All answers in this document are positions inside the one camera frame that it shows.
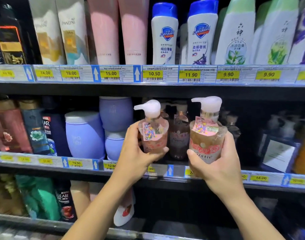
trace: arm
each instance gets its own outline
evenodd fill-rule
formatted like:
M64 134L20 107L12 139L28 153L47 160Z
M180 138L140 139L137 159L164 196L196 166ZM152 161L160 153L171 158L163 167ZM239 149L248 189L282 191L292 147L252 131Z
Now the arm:
M125 193L145 174L152 162L162 158L169 150L164 147L143 153L138 146L138 124L139 122L128 128L110 179L62 240L104 239Z
M221 157L206 164L192 150L187 151L194 174L203 178L235 219L245 240L284 240L247 195L241 177L233 135L227 132Z

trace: white arrow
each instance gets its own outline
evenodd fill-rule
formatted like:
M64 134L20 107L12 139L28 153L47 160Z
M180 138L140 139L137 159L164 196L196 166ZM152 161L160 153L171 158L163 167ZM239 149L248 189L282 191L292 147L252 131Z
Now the white arrow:
M98 73L98 71L97 71L97 68L95 68L95 69L94 69L94 79L97 80L97 81L99 81L99 76L98 76L98 74L99 74L99 73Z
M139 81L139 75L140 75L140 72L138 70L138 67L136 68L136 71L134 72L135 76L136 76L136 81Z
M31 72L30 72L29 69L26 69L26 73L27 73L27 76L28 76L28 79L29 79L29 80L34 80L34 79L32 78L32 74L31 74Z

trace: gold bottle cap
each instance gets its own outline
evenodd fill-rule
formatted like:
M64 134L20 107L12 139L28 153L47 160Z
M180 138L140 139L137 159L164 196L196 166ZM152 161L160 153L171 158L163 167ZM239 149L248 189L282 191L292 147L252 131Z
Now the gold bottle cap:
M36 100L20 100L19 107L24 110L38 109L39 105Z
M5 99L0 100L0 111L10 110L17 108L14 100L12 99Z

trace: hand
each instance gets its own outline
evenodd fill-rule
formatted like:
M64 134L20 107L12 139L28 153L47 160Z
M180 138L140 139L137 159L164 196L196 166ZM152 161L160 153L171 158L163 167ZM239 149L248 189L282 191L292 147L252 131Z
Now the hand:
M230 132L225 135L221 157L217 161L207 164L190 149L187 154L193 173L205 180L221 200L245 191L234 137Z
M144 153L138 146L138 124L132 124L128 129L122 145L121 153L112 176L133 185L145 174L148 166L161 159L168 151L168 147Z

